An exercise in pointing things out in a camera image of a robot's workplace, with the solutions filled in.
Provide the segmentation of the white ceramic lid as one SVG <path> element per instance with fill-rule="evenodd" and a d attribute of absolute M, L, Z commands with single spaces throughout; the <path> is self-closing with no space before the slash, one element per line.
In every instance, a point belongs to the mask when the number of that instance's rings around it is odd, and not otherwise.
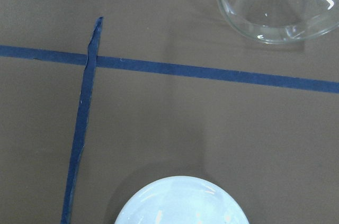
<path fill-rule="evenodd" d="M 192 176 L 156 180 L 136 192 L 116 223 L 248 223 L 239 204 L 219 186 Z"/>

